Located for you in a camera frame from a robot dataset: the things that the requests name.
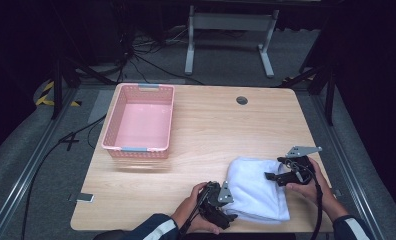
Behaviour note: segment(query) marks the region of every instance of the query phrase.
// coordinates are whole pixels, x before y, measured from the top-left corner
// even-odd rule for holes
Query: tabletop
[[[248,103],[238,104],[238,97]],[[113,97],[109,112],[114,103]],[[75,230],[131,230],[153,213],[173,213],[197,183],[222,183],[239,156],[276,161],[294,145],[315,146],[290,89],[176,85],[169,157],[163,160],[112,158],[100,147],[107,124],[108,117],[81,190],[94,200],[77,203]],[[319,154],[309,156],[325,173]],[[312,232],[314,204],[291,191],[286,199],[290,221],[267,225],[236,219],[225,231]],[[326,214],[320,232],[332,232]]]

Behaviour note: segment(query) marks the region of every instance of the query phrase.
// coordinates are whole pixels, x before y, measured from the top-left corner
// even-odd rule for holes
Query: yellow and black tape
[[[46,84],[45,88],[43,89],[39,99],[36,101],[36,106],[39,105],[48,105],[48,106],[54,106],[55,103],[54,101],[51,100],[46,100],[46,97],[48,96],[49,92],[51,89],[54,87],[54,81],[49,80],[48,84]],[[70,106],[72,107],[80,107],[82,106],[82,101],[73,101]]]

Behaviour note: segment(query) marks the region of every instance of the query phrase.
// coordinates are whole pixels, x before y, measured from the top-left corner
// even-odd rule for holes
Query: pink basket
[[[174,86],[119,84],[102,147],[112,157],[167,158]]]

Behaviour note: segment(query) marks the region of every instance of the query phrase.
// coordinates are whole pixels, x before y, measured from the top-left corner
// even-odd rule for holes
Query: striped sleeve
[[[366,223],[352,215],[342,216],[333,222],[335,240],[374,240]]]
[[[176,223],[165,214],[154,214],[129,232],[125,240],[176,240],[179,230]]]

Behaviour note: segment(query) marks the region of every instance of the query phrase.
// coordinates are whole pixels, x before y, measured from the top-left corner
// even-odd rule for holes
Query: white towel
[[[278,224],[288,221],[285,189],[264,173],[284,173],[280,162],[239,157],[231,162],[227,175],[233,203],[224,206],[226,214],[237,214],[247,221]]]

